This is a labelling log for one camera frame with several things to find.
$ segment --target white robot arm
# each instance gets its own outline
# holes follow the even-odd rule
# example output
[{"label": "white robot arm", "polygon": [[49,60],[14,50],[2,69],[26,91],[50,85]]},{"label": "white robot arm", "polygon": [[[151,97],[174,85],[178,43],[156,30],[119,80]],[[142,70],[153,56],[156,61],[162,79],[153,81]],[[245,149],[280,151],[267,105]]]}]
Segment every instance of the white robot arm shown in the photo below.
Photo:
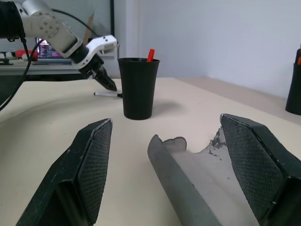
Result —
[{"label": "white robot arm", "polygon": [[46,40],[64,58],[70,58],[83,75],[93,75],[105,88],[117,90],[99,56],[99,52],[104,54],[117,47],[112,35],[95,38],[85,46],[41,0],[26,0],[22,4],[0,1],[0,38],[14,41],[25,37]]}]

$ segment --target beige table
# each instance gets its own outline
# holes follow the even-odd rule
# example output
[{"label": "beige table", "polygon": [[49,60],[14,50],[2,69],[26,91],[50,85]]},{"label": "beige table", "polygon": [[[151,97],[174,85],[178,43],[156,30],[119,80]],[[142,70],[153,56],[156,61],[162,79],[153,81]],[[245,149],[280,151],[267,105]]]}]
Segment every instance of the beige table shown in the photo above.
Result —
[{"label": "beige table", "polygon": [[104,91],[95,81],[26,82],[0,113],[0,225],[18,221],[77,131],[104,118],[113,119],[113,133],[96,225],[180,225],[147,156],[154,134],[183,136],[188,149],[199,152],[220,127],[220,114],[230,113],[265,124],[301,159],[299,118],[294,123],[176,79],[158,79],[153,116],[132,121],[123,116],[121,99],[94,97],[95,91]]}]

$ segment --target black cup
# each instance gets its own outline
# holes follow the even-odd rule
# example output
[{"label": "black cup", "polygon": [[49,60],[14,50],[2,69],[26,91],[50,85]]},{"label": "black cup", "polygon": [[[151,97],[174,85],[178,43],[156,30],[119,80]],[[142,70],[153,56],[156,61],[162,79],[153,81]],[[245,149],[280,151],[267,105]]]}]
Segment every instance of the black cup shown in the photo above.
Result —
[{"label": "black cup", "polygon": [[145,58],[118,59],[123,99],[123,113],[129,119],[151,117],[159,60]]},{"label": "black cup", "polygon": [[301,65],[294,64],[293,79],[287,98],[286,111],[301,115]]}]

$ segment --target computer screen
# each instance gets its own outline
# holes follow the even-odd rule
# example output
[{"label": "computer screen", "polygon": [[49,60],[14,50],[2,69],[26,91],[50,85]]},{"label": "computer screen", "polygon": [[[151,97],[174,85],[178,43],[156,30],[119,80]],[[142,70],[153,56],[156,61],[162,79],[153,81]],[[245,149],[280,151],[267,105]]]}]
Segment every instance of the computer screen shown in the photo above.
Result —
[{"label": "computer screen", "polygon": [[63,59],[61,54],[52,48],[45,40],[38,46],[37,52],[39,59]]}]

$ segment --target pen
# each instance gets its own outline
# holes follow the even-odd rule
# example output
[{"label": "pen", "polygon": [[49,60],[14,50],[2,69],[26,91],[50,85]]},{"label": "pen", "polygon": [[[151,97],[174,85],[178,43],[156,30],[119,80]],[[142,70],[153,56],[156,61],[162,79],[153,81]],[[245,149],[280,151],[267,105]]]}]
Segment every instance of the pen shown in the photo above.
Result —
[{"label": "pen", "polygon": [[97,97],[120,97],[122,98],[122,93],[94,93]]}]

